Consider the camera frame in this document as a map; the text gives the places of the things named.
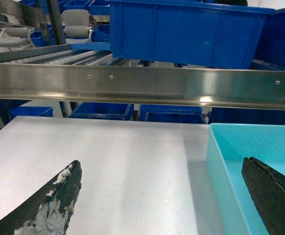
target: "stainless steel rail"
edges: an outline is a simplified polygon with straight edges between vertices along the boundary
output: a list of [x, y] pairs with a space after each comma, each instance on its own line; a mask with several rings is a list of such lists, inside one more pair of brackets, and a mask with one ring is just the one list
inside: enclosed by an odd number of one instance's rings
[[285, 71], [0, 64], [0, 98], [285, 110]]

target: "white office chair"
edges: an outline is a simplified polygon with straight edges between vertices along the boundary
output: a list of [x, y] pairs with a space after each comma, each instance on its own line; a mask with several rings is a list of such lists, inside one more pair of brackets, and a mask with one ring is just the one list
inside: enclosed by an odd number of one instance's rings
[[30, 28], [4, 28], [0, 34], [0, 47], [7, 47], [10, 51], [12, 51], [11, 47], [21, 47], [22, 49], [35, 47], [30, 39], [32, 33], [33, 30]]
[[63, 12], [65, 23], [65, 34], [69, 38], [67, 43], [86, 43], [91, 42], [92, 27], [89, 27], [89, 12], [86, 10], [66, 10]]

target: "light blue plastic bin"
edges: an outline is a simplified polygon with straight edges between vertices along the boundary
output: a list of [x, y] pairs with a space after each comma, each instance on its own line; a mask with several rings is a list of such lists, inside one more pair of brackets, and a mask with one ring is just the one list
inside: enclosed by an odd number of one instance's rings
[[285, 175], [285, 126], [210, 125], [207, 168], [227, 235], [268, 235], [243, 180], [244, 157]]

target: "metal shelving rack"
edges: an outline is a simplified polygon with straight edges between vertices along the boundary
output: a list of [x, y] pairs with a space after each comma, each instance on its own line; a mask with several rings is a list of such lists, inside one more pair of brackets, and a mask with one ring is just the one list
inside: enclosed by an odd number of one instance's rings
[[[57, 1], [47, 4], [57, 44], [62, 44]], [[17, 16], [20, 25], [43, 27], [43, 12], [32, 8], [0, 0], [0, 12]], [[285, 110], [285, 71], [4, 63], [69, 49], [58, 45], [0, 53], [0, 98]]]

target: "blue storage bin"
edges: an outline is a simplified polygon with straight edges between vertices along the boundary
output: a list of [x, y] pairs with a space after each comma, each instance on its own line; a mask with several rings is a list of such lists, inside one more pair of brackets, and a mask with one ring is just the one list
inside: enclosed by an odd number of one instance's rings
[[225, 69], [250, 67], [265, 19], [274, 13], [182, 0], [110, 2], [115, 57]]
[[202, 114], [146, 113], [142, 121], [206, 124]]
[[108, 120], [130, 120], [133, 104], [82, 103], [70, 115], [70, 118], [90, 118]]
[[73, 50], [111, 50], [110, 43], [75, 43], [70, 44]]
[[[64, 9], [64, 5], [66, 4], [66, 1], [65, 0], [59, 0], [58, 4], [59, 4], [60, 13], [63, 13], [63, 11], [65, 10]], [[46, 15], [49, 15], [49, 10], [48, 10], [48, 7], [46, 5], [46, 1], [45, 0], [43, 0], [43, 5], [44, 5], [44, 13]]]
[[55, 46], [56, 45], [55, 38], [51, 38], [50, 45], [51, 46]]
[[44, 41], [43, 35], [40, 30], [35, 30], [30, 35], [30, 39], [36, 47], [45, 47], [47, 43]]
[[19, 1], [19, 3], [32, 6], [32, 7], [36, 7], [34, 0], [21, 0]]
[[73, 10], [73, 9], [82, 9], [88, 10], [89, 9], [90, 1], [83, 1], [83, 0], [72, 0], [64, 5], [65, 10]]
[[110, 3], [105, 1], [93, 1], [89, 5], [89, 12], [92, 16], [109, 16]]
[[259, 109], [213, 108], [213, 122], [285, 125], [285, 111]]
[[140, 120], [147, 121], [147, 113], [167, 113], [167, 114], [201, 114], [201, 107], [193, 106], [179, 106], [179, 105], [153, 105], [153, 104], [141, 104]]
[[252, 156], [285, 175], [285, 126], [210, 125], [206, 165], [226, 235], [268, 235], [241, 174]]
[[11, 109], [10, 114], [12, 118], [15, 118], [16, 116], [53, 117], [53, 108], [20, 106]]
[[99, 27], [92, 33], [91, 40], [93, 42], [109, 43], [110, 42], [110, 25], [109, 24], [99, 25]]
[[285, 67], [285, 9], [267, 18], [255, 58]]

